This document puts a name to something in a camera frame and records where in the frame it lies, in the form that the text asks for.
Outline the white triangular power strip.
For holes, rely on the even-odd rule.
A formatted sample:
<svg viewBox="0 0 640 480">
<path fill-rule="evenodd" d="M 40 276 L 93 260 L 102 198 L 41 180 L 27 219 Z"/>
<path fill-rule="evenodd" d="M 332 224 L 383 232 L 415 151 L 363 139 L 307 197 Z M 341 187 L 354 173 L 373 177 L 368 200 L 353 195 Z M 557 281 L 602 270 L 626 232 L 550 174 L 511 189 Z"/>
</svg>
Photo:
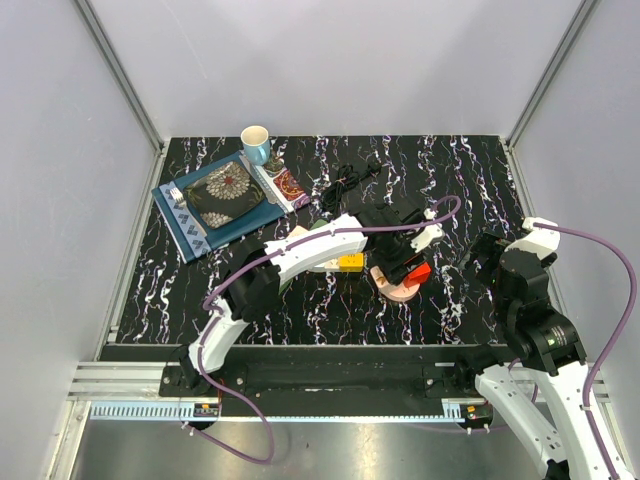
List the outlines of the white triangular power strip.
<svg viewBox="0 0 640 480">
<path fill-rule="evenodd" d="M 309 271 L 313 273 L 339 272 L 340 271 L 339 259 L 334 258 L 326 262 L 323 262 L 321 264 L 315 265 L 311 267 Z"/>
</svg>

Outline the pink cube socket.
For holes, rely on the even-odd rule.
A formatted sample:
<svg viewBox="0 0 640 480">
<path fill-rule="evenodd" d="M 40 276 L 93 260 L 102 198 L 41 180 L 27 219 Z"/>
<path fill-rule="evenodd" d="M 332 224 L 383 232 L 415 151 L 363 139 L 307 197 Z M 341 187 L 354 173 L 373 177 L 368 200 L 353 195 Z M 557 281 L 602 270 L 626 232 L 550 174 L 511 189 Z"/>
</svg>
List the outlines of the pink cube socket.
<svg viewBox="0 0 640 480">
<path fill-rule="evenodd" d="M 287 236 L 288 239 L 299 237 L 306 234 L 308 230 L 302 226 L 296 226 Z"/>
</svg>

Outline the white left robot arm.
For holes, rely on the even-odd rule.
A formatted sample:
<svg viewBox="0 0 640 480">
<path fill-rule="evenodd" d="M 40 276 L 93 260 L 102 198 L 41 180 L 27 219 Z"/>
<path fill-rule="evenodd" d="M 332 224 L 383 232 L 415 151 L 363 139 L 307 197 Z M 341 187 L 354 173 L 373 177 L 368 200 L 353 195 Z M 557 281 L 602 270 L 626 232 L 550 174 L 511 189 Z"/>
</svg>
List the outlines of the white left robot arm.
<svg viewBox="0 0 640 480">
<path fill-rule="evenodd" d="M 215 371 L 244 328 L 264 318 L 281 286 L 297 275 L 363 253 L 375 279 L 383 278 L 391 288 L 411 288 L 429 277 L 425 251 L 443 236 L 432 211 L 382 204 L 345 213 L 292 238 L 244 243 L 234 255 L 238 267 L 205 300 L 212 317 L 188 347 L 190 364 L 181 373 L 181 384 L 193 395 L 208 394 Z"/>
</svg>

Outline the green power strip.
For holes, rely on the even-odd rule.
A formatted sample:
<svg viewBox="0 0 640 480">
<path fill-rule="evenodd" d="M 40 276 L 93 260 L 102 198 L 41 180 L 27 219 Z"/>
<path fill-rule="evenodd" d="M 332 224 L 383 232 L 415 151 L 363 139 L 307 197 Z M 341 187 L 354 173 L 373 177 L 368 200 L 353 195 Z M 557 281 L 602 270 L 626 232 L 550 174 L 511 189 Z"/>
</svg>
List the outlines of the green power strip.
<svg viewBox="0 0 640 480">
<path fill-rule="evenodd" d="M 316 229 L 316 228 L 320 228 L 320 227 L 322 227 L 322 226 L 324 226 L 326 224 L 328 224 L 328 221 L 326 221 L 324 219 L 319 219 L 316 222 L 314 222 L 310 227 L 304 227 L 304 228 L 306 228 L 309 231 L 309 230 L 313 230 L 313 229 Z M 280 289 L 279 289 L 279 293 L 280 294 L 284 294 L 286 292 L 286 290 L 290 288 L 291 283 L 292 283 L 292 281 L 289 280 L 289 281 L 281 284 L 280 285 Z"/>
</svg>

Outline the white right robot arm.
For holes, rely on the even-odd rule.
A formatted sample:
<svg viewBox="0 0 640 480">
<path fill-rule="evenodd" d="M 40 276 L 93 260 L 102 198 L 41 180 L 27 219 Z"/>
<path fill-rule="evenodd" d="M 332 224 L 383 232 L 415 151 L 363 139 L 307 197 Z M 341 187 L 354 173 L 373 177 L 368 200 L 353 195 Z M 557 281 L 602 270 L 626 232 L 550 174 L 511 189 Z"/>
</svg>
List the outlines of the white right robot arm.
<svg viewBox="0 0 640 480">
<path fill-rule="evenodd" d="M 553 307 L 548 269 L 556 260 L 558 226 L 527 219 L 526 235 L 510 242 L 490 231 L 472 243 L 462 265 L 479 264 L 493 314 L 509 349 L 541 391 L 551 416 L 539 411 L 488 345 L 461 355 L 453 382 L 480 394 L 506 421 L 544 479 L 631 479 L 594 394 L 593 370 L 574 324 Z"/>
</svg>

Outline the teal ceramic mug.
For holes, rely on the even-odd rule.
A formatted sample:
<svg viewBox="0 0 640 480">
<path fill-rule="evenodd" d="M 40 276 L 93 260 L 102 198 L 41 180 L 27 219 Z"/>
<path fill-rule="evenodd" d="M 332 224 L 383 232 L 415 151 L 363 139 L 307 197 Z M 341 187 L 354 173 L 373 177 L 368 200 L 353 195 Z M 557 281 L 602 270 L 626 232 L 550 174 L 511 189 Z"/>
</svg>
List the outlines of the teal ceramic mug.
<svg viewBox="0 0 640 480">
<path fill-rule="evenodd" d="M 265 165 L 271 157 L 271 143 L 268 130 L 259 125 L 246 127 L 240 135 L 244 154 L 256 166 Z"/>
</svg>

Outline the silver fork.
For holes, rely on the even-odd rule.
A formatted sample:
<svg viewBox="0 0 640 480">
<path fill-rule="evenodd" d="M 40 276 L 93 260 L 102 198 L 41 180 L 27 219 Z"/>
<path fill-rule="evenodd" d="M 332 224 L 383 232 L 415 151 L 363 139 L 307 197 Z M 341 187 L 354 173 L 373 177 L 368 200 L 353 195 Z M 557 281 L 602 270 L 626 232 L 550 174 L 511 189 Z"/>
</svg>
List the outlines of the silver fork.
<svg viewBox="0 0 640 480">
<path fill-rule="evenodd" d="M 183 193 L 177 187 L 173 187 L 173 188 L 170 189 L 170 195 L 173 198 L 175 204 L 182 208 L 182 210 L 193 221 L 193 223 L 195 224 L 197 229 L 200 231 L 200 233 L 203 236 L 205 236 L 206 235 L 206 231 L 204 230 L 203 226 L 199 223 L 199 221 L 195 218 L 195 216 L 191 213 L 189 207 L 187 206 L 187 202 L 186 202 L 186 199 L 185 199 Z"/>
</svg>

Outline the beige cube socket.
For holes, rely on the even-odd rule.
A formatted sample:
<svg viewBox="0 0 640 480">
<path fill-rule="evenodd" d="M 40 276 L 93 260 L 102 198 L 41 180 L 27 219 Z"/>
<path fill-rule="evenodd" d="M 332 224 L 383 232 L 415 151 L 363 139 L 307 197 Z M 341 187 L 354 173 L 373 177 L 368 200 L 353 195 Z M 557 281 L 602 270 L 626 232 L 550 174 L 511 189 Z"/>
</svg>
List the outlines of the beige cube socket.
<svg viewBox="0 0 640 480">
<path fill-rule="evenodd" d="M 386 276 L 382 273 L 381 270 L 377 270 L 374 274 L 374 280 L 376 285 L 379 288 L 389 287 L 391 283 L 387 280 Z"/>
</svg>

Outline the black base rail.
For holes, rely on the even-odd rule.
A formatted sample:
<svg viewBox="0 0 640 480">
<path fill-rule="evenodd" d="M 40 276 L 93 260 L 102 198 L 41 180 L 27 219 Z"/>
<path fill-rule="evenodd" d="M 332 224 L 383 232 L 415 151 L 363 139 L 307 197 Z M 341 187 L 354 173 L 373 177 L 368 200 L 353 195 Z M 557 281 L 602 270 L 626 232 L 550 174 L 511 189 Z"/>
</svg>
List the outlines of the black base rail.
<svg viewBox="0 0 640 480">
<path fill-rule="evenodd" d="M 242 346 L 212 378 L 254 401 L 272 419 L 401 418 L 444 413 L 443 401 L 478 396 L 458 362 L 508 362 L 506 347 Z"/>
</svg>

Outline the dark floral square plate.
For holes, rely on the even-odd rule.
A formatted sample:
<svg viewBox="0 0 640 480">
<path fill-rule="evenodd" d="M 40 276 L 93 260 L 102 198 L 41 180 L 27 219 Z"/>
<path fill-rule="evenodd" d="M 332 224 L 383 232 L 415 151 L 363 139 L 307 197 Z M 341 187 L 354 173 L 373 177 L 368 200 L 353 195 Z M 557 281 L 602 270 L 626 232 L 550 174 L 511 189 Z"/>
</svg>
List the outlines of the dark floral square plate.
<svg viewBox="0 0 640 480">
<path fill-rule="evenodd" d="M 240 218 L 265 199 L 261 186 L 236 161 L 228 162 L 189 184 L 184 194 L 204 223 L 213 230 Z"/>
</svg>

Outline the pink round socket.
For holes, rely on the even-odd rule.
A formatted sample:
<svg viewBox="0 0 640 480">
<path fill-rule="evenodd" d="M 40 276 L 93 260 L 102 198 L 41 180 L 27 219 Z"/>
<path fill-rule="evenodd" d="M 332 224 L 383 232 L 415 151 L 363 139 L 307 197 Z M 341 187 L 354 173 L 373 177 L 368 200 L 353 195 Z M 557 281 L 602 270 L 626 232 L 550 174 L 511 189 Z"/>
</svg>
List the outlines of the pink round socket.
<svg viewBox="0 0 640 480">
<path fill-rule="evenodd" d="M 401 285 L 393 285 L 391 284 L 389 287 L 385 287 L 385 288 L 379 288 L 374 280 L 374 276 L 373 274 L 377 271 L 380 270 L 379 267 L 374 266 L 369 270 L 369 274 L 371 276 L 371 278 L 374 281 L 374 284 L 376 286 L 376 288 L 378 289 L 379 293 L 382 294 L 385 298 L 387 298 L 388 300 L 391 300 L 393 302 L 396 303 L 406 303 L 408 301 L 410 301 L 412 298 L 414 298 L 419 289 L 420 289 L 420 285 L 419 286 L 414 286 L 413 288 L 405 288 L 403 284 Z"/>
</svg>

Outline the yellow cube socket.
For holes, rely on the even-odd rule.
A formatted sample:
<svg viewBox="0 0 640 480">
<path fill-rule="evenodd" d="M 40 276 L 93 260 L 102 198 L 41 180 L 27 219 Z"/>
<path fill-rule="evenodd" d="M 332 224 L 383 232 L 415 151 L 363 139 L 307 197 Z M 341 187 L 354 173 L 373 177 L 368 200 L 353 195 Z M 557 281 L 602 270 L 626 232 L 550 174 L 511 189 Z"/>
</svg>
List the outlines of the yellow cube socket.
<svg viewBox="0 0 640 480">
<path fill-rule="evenodd" d="M 366 256 L 364 253 L 343 255 L 338 258 L 338 269 L 340 272 L 361 272 L 365 268 L 365 266 Z"/>
</svg>

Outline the red cube socket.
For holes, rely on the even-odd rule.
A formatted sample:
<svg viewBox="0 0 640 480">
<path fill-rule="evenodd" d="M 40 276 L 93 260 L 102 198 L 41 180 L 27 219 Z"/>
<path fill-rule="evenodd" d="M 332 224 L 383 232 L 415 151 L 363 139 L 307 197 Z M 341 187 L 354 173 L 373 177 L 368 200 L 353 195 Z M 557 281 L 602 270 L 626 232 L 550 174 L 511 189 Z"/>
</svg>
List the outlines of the red cube socket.
<svg viewBox="0 0 640 480">
<path fill-rule="evenodd" d="M 405 288 L 413 288 L 424 284 L 431 275 L 431 267 L 428 263 L 422 263 L 409 272 L 404 278 L 403 285 Z"/>
</svg>

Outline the blue patterned placemat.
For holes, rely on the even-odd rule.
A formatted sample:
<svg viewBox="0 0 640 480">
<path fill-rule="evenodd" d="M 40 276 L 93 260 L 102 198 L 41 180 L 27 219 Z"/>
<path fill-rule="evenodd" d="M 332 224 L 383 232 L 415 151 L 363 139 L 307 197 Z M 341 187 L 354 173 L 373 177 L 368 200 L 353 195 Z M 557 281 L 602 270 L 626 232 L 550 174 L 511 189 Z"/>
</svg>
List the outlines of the blue patterned placemat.
<svg viewBox="0 0 640 480">
<path fill-rule="evenodd" d="M 310 202 L 282 160 L 256 166 L 242 150 L 151 194 L 185 264 Z"/>
</svg>

